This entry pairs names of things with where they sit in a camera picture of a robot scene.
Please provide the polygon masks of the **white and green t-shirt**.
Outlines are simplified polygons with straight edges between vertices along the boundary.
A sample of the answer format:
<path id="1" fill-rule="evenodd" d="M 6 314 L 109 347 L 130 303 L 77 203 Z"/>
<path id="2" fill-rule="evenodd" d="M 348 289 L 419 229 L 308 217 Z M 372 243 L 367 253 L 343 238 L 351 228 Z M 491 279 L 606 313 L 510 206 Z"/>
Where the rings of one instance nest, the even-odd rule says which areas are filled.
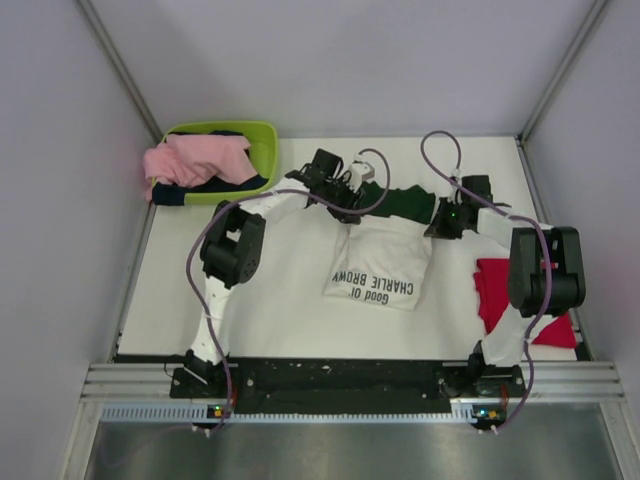
<path id="1" fill-rule="evenodd" d="M 413 311 L 432 256 L 425 232 L 436 196 L 419 185 L 385 191 L 371 182 L 362 190 L 361 206 L 371 210 L 338 234 L 323 294 Z"/>

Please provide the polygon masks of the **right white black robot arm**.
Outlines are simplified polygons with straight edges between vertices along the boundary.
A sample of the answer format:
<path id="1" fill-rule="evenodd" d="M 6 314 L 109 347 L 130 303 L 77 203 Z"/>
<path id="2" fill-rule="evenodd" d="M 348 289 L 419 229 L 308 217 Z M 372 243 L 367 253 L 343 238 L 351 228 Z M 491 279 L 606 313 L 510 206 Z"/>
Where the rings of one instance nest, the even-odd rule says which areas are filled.
<path id="1" fill-rule="evenodd" d="M 476 394 L 498 389 L 539 333 L 586 298 L 581 238 L 570 226 L 542 225 L 493 202 L 486 175 L 452 177 L 456 192 L 439 200 L 425 235 L 458 240 L 467 231 L 508 250 L 507 305 L 468 358 L 465 382 Z"/>

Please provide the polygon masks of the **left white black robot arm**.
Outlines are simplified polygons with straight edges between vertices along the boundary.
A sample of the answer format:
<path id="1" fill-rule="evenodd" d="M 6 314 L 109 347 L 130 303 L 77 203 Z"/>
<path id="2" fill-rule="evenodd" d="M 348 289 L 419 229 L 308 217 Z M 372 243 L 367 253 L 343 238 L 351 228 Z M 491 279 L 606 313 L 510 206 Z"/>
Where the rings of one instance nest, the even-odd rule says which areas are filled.
<path id="1" fill-rule="evenodd" d="M 216 208 L 200 250 L 189 254 L 200 258 L 205 286 L 195 291 L 202 314 L 184 367 L 203 395 L 216 396 L 226 387 L 225 310 L 234 287 L 258 270 L 266 227 L 313 203 L 325 205 L 343 223 L 359 219 L 363 185 L 374 178 L 375 168 L 359 156 L 346 169 L 341 164 L 340 157 L 319 149 L 310 163 L 288 172 L 272 188 Z"/>

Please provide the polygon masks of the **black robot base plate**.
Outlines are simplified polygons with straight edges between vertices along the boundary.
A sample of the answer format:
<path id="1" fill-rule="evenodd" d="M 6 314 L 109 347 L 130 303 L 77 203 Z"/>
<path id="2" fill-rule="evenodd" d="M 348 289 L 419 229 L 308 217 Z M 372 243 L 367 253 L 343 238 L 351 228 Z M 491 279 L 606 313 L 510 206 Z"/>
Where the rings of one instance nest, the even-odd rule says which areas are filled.
<path id="1" fill-rule="evenodd" d="M 174 399 L 219 399 L 237 414 L 446 413 L 463 395 L 501 395 L 513 374 L 465 382 L 467 361 L 231 357 L 226 378 L 204 384 L 184 367 Z"/>

